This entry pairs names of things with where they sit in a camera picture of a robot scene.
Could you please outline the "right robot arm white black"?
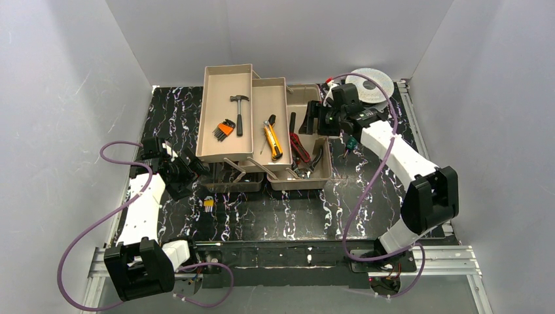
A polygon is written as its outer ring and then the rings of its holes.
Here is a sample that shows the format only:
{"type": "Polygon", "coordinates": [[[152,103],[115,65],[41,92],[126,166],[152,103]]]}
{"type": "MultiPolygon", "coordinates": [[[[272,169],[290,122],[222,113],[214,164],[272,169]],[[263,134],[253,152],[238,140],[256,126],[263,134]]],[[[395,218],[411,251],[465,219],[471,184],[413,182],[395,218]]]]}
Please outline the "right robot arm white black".
{"type": "Polygon", "coordinates": [[[458,174],[450,166],[439,167],[414,150],[398,133],[393,113],[365,107],[352,83],[331,88],[332,101],[309,101],[301,134],[351,135],[381,159],[401,181],[405,197],[401,217],[374,243],[372,257],[346,256],[373,262],[408,250],[424,234],[459,214],[458,174]]]}

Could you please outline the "yellow black screwdriver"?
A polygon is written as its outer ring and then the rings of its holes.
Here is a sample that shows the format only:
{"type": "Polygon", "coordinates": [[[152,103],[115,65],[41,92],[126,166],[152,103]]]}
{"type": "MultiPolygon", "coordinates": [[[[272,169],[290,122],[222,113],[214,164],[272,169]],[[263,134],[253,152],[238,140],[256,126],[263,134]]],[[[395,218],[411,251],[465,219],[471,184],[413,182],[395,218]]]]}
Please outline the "yellow black screwdriver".
{"type": "MultiPolygon", "coordinates": [[[[275,121],[276,121],[276,116],[275,116],[274,114],[271,114],[271,115],[269,116],[269,118],[268,118],[268,125],[272,125],[272,126],[273,126],[274,123],[275,123],[275,121]]],[[[263,143],[262,143],[262,147],[261,147],[261,150],[260,150],[260,154],[263,153],[265,147],[266,147],[267,144],[269,143],[269,141],[268,141],[268,135],[270,134],[270,129],[269,129],[267,126],[264,126],[264,127],[263,127],[263,130],[264,130],[264,141],[263,141],[263,143]]]]}

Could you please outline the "orange utility knife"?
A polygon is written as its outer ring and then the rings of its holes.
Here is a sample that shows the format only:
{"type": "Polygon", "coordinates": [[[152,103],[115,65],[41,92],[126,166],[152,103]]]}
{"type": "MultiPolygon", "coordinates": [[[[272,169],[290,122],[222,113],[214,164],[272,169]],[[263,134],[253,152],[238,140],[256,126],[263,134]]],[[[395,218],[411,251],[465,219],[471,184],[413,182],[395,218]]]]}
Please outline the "orange utility knife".
{"type": "Polygon", "coordinates": [[[281,148],[273,126],[268,125],[267,120],[264,121],[264,126],[267,126],[270,129],[270,134],[268,135],[268,144],[270,145],[272,160],[277,161],[283,156],[283,149],[281,148]]]}

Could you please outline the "black handled claw hammer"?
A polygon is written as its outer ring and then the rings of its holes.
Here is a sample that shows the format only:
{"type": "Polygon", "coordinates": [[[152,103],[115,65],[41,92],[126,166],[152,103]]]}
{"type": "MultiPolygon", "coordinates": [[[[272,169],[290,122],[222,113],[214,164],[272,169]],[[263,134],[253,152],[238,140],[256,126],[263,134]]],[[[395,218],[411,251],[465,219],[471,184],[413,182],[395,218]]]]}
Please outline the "black handled claw hammer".
{"type": "Polygon", "coordinates": [[[250,99],[245,95],[235,95],[235,96],[230,96],[230,101],[237,103],[236,133],[238,137],[242,137],[243,136],[242,101],[250,101],[250,99]]]}

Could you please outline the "beige plastic tool box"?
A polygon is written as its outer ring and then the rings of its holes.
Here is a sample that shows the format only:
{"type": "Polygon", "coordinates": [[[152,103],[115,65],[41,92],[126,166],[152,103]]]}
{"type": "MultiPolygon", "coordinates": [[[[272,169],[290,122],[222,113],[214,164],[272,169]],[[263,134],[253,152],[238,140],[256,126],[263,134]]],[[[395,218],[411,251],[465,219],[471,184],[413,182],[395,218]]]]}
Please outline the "beige plastic tool box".
{"type": "Polygon", "coordinates": [[[196,157],[210,166],[202,186],[257,192],[268,179],[274,190],[323,189],[332,175],[329,140],[299,135],[310,160],[297,163],[289,136],[319,100],[318,85],[260,78],[251,64],[207,66],[196,144],[196,157]]]}

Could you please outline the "red utility knife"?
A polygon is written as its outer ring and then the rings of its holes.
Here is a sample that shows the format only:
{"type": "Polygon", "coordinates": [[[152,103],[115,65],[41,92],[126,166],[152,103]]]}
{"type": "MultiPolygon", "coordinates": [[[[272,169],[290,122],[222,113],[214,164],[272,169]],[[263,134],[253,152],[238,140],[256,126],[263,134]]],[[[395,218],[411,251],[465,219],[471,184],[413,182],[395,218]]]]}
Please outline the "red utility knife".
{"type": "Polygon", "coordinates": [[[290,132],[289,139],[290,139],[291,149],[295,153],[295,155],[299,157],[300,160],[303,161],[305,164],[310,163],[311,161],[310,154],[300,142],[298,135],[295,132],[290,132]]]}

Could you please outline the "black handled silver pliers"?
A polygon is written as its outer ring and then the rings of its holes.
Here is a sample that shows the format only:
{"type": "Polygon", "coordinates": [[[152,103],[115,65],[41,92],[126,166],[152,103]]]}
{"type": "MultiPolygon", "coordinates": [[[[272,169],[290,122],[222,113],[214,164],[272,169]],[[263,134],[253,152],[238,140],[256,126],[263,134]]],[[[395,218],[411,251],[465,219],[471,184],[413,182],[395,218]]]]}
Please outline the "black handled silver pliers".
{"type": "Polygon", "coordinates": [[[315,158],[308,164],[308,168],[298,168],[298,176],[301,179],[309,179],[310,175],[314,173],[316,166],[323,157],[323,146],[320,146],[315,158]]]}

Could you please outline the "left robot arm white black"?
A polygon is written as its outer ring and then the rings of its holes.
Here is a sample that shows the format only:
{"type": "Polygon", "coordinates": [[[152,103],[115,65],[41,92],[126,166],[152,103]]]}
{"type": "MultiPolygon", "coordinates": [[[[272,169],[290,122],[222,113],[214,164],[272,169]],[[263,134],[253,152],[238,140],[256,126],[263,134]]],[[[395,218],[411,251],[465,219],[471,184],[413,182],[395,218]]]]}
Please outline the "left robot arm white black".
{"type": "Polygon", "coordinates": [[[141,144],[139,159],[131,166],[131,202],[123,229],[103,257],[123,302],[172,291],[175,272],[197,262],[186,237],[158,240],[158,215],[165,193],[174,201],[189,197],[197,179],[209,174],[209,167],[189,149],[177,152],[163,137],[148,137],[141,144]]]}

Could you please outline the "orange black small tool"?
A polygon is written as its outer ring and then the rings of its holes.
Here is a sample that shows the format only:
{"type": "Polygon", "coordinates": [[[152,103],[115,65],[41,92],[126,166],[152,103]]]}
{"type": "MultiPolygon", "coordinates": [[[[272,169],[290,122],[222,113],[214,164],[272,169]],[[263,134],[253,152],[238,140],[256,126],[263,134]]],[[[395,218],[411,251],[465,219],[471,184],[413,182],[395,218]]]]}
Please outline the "orange black small tool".
{"type": "Polygon", "coordinates": [[[215,136],[218,142],[224,141],[234,130],[236,127],[236,123],[232,120],[225,119],[221,123],[217,125],[217,127],[213,130],[213,135],[215,136]]]}

